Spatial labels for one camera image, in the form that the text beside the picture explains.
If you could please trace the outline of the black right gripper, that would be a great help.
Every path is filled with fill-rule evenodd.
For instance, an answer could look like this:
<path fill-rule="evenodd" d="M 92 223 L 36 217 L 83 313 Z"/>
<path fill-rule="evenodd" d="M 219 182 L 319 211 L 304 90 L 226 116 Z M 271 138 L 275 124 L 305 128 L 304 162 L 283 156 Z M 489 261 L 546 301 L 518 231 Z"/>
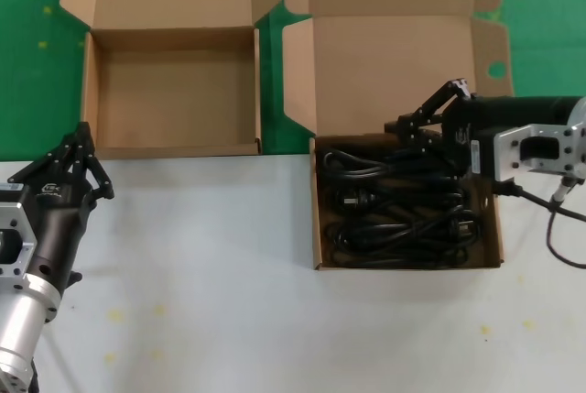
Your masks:
<path fill-rule="evenodd" d="M 525 172 L 582 176 L 582 98 L 473 97 L 465 79 L 447 81 L 419 108 L 384 124 L 402 147 L 447 156 L 465 172 L 514 178 Z M 426 126 L 440 124 L 442 134 Z"/>

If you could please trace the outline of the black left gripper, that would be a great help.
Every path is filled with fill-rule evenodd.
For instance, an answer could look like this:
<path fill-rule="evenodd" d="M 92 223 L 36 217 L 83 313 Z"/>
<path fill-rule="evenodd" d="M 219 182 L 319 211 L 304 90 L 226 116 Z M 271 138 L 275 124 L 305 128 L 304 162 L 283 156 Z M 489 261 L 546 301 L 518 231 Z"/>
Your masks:
<path fill-rule="evenodd" d="M 87 173 L 96 181 L 96 188 L 87 180 Z M 114 198 L 114 186 L 95 156 L 89 124 L 79 122 L 58 146 L 7 182 L 26 184 L 38 206 L 34 226 L 37 245 L 27 273 L 45 279 L 63 293 L 95 201 Z"/>

